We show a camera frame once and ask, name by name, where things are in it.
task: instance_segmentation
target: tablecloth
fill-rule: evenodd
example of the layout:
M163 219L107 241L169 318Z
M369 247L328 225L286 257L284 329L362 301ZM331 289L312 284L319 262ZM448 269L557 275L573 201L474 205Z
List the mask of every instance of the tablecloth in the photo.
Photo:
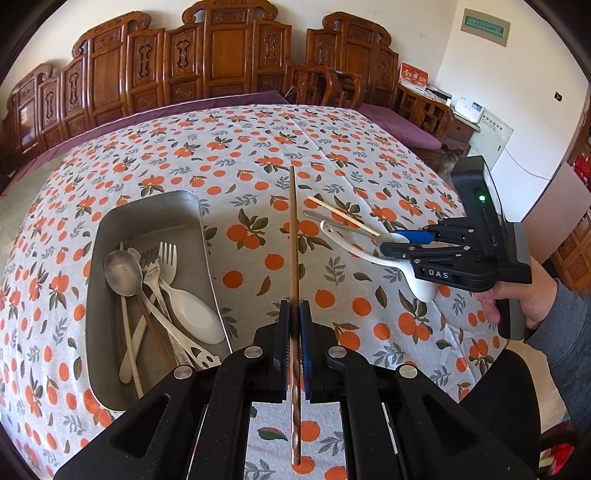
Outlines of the tablecloth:
M0 414L42 478L118 412L100 405L86 364L86 284L101 218L186 189L199 196L210 264L232 346L273 322L288 296L288 168L299 208L316 195L372 228L420 228L463 215L453 190L361 114L306 106L221 108L160 118L89 141L48 178L15 239L0 290ZM467 292L417 301L393 268L332 245L299 214L301 295L314 321L372 363L413 363L456 401L505 346ZM369 252L371 240L343 235ZM300 467L290 466L288 405L256 404L248 480L346 477L337 404L302 407Z

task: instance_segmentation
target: carved wooden headboard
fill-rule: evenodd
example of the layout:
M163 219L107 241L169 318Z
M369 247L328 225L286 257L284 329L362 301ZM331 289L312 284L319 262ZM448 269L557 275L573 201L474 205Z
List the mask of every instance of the carved wooden headboard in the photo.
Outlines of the carved wooden headboard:
M306 63L354 72L367 83L365 101L391 105L396 90L398 54L384 27L361 17L335 12L322 19L319 30L308 29Z
M319 30L308 29L306 62L354 72L367 83L365 102L394 110L414 125L442 139L453 122L452 110L398 83L398 54L381 25L344 12L322 19ZM352 89L344 85L343 89Z
M91 28L66 67L41 64L12 90L0 171L99 125L188 100L297 84L298 103L344 105L334 71L291 61L291 26L277 13L267 0L203 0L175 30L150 28L139 11Z

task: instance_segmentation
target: wooden chopstick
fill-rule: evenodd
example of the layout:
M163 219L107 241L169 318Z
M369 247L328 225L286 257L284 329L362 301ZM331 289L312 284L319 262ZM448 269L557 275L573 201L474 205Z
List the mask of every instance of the wooden chopstick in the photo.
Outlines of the wooden chopstick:
M172 370L174 367L176 367L176 363L173 361L173 359L170 357L170 355L166 351L166 347L164 346L162 339L160 338L160 334L156 330L156 327L154 326L154 322L152 322L152 318L150 317L150 312L148 311L148 307L140 299L138 299L138 303L139 303L139 308L142 311L142 315L146 319L146 325L148 326L148 331L150 332L150 336L152 337L152 340L154 341L156 348L158 349L158 353L160 353L160 356L162 357L164 362L166 362L166 366Z
M362 224L360 221L355 220L353 217L350 217L346 213L343 213L340 210L337 210L335 207L331 207L328 203L325 203L322 200L319 200L319 199L317 199L316 197L313 197L313 196L309 196L308 197L308 200L312 200L312 202L317 203L318 205L320 205L321 207L326 208L327 210L330 210L335 215L338 215L341 218L344 218L345 220L347 220L348 222L351 222L352 224L357 225L359 228L362 228L367 233L371 233L372 235L379 236L379 233L377 233L375 230L371 229L367 225Z
M290 167L290 413L291 464L301 461L301 392L300 392L300 269L298 264L298 221L296 173Z
M123 250L123 242L119 243L119 250ZM135 391L138 393L138 398L144 396L144 389L139 380L138 366L135 363L134 344L131 341L131 329L129 328L129 316L127 314L127 298L121 295L121 313L123 315L123 331L125 332L125 343L127 343L127 351L129 352L129 361L131 362L131 375L134 378Z

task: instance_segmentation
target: purple bedsheet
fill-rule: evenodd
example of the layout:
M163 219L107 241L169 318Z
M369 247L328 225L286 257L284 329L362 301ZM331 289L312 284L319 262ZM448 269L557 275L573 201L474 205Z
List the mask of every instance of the purple bedsheet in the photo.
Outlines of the purple bedsheet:
M30 171L36 170L54 158L65 154L72 148L77 147L84 142L88 142L93 138L97 138L122 128L129 127L130 125L140 124L163 116L179 115L181 113L196 112L210 108L221 108L224 106L286 105L288 103L289 102L283 98L279 92L276 90L271 90L269 92L247 93L245 95L232 95L226 97L207 98L203 100L193 100L191 102L178 103L176 105L165 106L155 110L150 110L148 112L141 112L136 113L135 115L126 116L108 124L101 125L100 127L93 128L88 132L84 132L83 134L66 140L64 143L61 143L53 148L50 148L46 152L43 152L34 160L28 162L13 175L10 183L0 194L0 197L5 196L10 188L12 188L15 183L21 180Z
M407 148L422 148L424 150L439 150L441 148L441 142L437 138L389 108L363 103L359 108L359 113L386 130Z

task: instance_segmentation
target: person's hand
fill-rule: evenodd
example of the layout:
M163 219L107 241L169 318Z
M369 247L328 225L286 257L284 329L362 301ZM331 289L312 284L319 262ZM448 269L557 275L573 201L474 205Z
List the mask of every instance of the person's hand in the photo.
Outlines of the person's hand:
M530 264L531 284L500 281L489 291L474 294L482 304L482 310L489 322L497 325L501 320L495 300L503 299L519 300L525 314L525 326L530 330L538 328L540 322L546 318L554 304L558 284L533 257L530 257Z

